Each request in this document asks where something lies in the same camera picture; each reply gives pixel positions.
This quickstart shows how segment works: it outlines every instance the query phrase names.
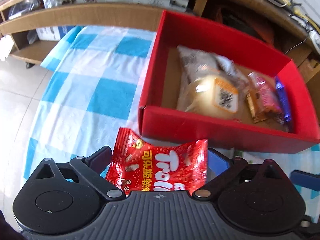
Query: silver screw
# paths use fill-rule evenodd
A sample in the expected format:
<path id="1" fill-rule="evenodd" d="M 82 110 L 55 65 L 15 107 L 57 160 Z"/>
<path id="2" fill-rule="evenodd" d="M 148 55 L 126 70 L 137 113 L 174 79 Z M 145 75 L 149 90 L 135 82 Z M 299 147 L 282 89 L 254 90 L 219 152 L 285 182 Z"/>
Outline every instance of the silver screw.
<path id="1" fill-rule="evenodd" d="M 308 228 L 310 226 L 310 222 L 309 221 L 301 221 L 300 226 L 302 226 L 303 228 Z"/>
<path id="2" fill-rule="evenodd" d="M 112 189 L 107 192 L 108 197 L 116 198 L 122 195 L 122 191 L 119 189 Z"/>
<path id="3" fill-rule="evenodd" d="M 195 195 L 197 197 L 209 197 L 211 195 L 210 191 L 209 190 L 206 190 L 206 189 L 199 189 L 195 192 Z"/>

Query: open red cardboard box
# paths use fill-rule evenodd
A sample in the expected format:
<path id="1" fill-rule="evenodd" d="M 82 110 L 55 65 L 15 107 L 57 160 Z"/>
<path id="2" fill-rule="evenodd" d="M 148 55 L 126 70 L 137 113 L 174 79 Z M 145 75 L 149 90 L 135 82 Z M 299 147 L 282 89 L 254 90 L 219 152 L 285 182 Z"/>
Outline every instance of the open red cardboard box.
<path id="1" fill-rule="evenodd" d="M 274 78 L 286 87 L 294 133 L 176 110 L 181 64 L 178 45 L 228 57 Z M 316 112 L 292 60 L 262 41 L 219 23 L 164 11 L 139 104 L 143 137 L 172 142 L 207 138 L 214 147 L 271 153 L 297 153 L 320 142 Z"/>

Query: white tile floor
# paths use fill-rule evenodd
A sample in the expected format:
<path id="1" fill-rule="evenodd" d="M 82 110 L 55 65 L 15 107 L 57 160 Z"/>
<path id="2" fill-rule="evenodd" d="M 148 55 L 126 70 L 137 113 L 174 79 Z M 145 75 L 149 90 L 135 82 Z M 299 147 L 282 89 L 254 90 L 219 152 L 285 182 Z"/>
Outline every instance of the white tile floor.
<path id="1" fill-rule="evenodd" d="M 51 71 L 14 58 L 0 61 L 0 209 L 18 230 L 12 202 L 20 190 L 23 155 L 39 101 Z"/>

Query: red candy bag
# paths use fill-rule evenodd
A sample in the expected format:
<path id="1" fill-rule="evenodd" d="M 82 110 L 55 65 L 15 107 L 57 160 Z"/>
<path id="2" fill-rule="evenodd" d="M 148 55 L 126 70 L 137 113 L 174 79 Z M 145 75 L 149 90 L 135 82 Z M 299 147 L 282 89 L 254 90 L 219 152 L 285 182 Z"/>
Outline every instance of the red candy bag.
<path id="1" fill-rule="evenodd" d="M 122 189 L 192 194 L 206 182 L 207 140 L 155 147 L 128 128 L 120 128 L 106 180 Z"/>

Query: purple wrapper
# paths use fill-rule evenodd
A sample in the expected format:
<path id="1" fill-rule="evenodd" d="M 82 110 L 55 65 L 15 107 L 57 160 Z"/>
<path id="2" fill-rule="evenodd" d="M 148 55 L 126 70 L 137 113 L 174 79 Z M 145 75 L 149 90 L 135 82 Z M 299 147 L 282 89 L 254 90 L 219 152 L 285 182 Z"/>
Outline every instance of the purple wrapper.
<path id="1" fill-rule="evenodd" d="M 287 93 L 285 91 L 285 87 L 277 76 L 275 80 L 276 80 L 276 93 L 279 98 L 282 111 L 284 113 L 284 123 L 287 125 L 289 132 L 293 132 L 291 108 L 290 108 Z"/>

